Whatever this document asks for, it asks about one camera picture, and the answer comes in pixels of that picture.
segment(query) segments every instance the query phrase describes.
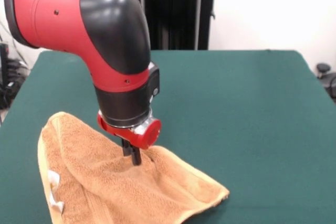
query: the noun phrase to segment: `brown towel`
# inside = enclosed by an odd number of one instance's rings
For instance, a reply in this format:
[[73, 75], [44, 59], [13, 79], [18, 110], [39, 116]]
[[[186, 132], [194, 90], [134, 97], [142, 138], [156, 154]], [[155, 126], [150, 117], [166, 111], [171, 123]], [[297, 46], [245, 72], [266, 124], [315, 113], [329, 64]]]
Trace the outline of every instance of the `brown towel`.
[[[134, 167], [120, 146], [64, 112], [42, 129], [38, 164], [53, 224], [182, 223], [229, 195], [163, 147], [142, 151]], [[49, 203], [48, 170], [60, 175], [62, 214]]]

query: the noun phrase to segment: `red robot arm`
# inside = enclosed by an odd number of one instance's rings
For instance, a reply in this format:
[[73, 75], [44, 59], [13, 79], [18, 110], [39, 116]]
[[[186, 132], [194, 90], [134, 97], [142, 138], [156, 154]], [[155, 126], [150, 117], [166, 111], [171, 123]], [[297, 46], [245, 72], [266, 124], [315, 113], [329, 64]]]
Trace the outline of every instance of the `red robot arm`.
[[[123, 137], [123, 129], [134, 132], [148, 123], [150, 101], [159, 91], [159, 69], [151, 64], [148, 27], [138, 0], [5, 0], [5, 10], [10, 32], [19, 43], [83, 59], [92, 76], [103, 129], [112, 134], [118, 129]], [[155, 123], [157, 134], [151, 135], [156, 140], [161, 124]], [[127, 140], [133, 139], [124, 132]], [[153, 139], [133, 143], [147, 148]]]

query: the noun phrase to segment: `green tablecloth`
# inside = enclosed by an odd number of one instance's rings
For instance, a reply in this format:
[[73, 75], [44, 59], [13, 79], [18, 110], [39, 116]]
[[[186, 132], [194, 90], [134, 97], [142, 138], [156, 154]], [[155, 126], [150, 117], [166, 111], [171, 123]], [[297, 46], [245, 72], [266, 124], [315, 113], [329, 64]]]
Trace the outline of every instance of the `green tablecloth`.
[[[336, 109], [298, 53], [160, 51], [153, 60], [157, 144], [231, 192], [187, 223], [336, 223]], [[59, 111], [100, 130], [84, 63], [44, 52], [0, 128], [0, 223], [51, 223], [37, 141]]]

